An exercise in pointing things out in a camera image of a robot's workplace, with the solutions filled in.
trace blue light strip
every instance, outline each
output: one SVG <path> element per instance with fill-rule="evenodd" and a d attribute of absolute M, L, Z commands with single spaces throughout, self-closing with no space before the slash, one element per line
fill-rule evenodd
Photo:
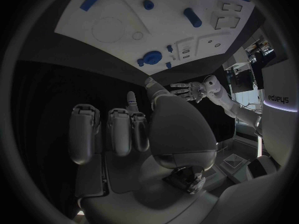
<path fill-rule="evenodd" d="M 298 112 L 297 110 L 289 110 L 289 109 L 284 109 L 284 108 L 277 107 L 277 106 L 272 106 L 272 105 L 266 103 L 265 101 L 264 101 L 264 104 L 265 104 L 266 106 L 269 106 L 269 107 L 272 107 L 272 108 L 275 108 L 275 109 L 278 109 L 278 110 L 282 110 L 282 111 Z"/>

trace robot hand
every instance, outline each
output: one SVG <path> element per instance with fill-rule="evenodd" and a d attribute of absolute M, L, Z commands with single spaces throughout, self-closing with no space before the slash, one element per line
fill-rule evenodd
<path fill-rule="evenodd" d="M 196 102 L 199 103 L 204 97 L 206 97 L 206 88 L 200 82 L 190 82 L 188 84 L 175 83 L 175 84 L 170 84 L 170 87 L 184 88 L 180 90 L 171 91 L 170 93 L 175 95 L 183 93 L 182 95 L 179 96 L 187 101 L 196 100 Z"/>

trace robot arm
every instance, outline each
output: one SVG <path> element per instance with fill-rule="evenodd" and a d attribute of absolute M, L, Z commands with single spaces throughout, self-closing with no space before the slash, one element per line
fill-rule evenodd
<path fill-rule="evenodd" d="M 172 94 L 181 94 L 187 101 L 196 100 L 199 103 L 204 97 L 208 97 L 214 104 L 222 106 L 224 112 L 232 117 L 238 118 L 253 127 L 258 136 L 262 136 L 260 123 L 261 115 L 249 109 L 241 107 L 241 104 L 231 100 L 224 87 L 220 84 L 215 76 L 208 77 L 203 83 L 191 82 L 188 84 L 176 83 L 171 84 L 170 87 L 184 87 L 176 91 L 171 91 Z"/>

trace metal grate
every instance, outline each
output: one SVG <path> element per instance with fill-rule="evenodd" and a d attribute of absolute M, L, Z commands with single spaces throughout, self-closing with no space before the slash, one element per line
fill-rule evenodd
<path fill-rule="evenodd" d="M 236 168 L 237 166 L 239 166 L 242 163 L 243 160 L 244 160 L 244 158 L 241 158 L 236 154 L 232 154 L 229 157 L 227 157 L 226 159 L 224 159 L 224 162 L 226 162 L 231 167 Z"/>

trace sharpa logo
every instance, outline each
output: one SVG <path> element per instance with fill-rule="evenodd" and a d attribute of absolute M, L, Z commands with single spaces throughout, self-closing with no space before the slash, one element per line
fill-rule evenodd
<path fill-rule="evenodd" d="M 289 102 L 289 98 L 288 97 L 280 97 L 280 96 L 268 96 L 270 101 L 276 101 L 276 102 L 282 102 L 284 103 L 288 103 Z"/>

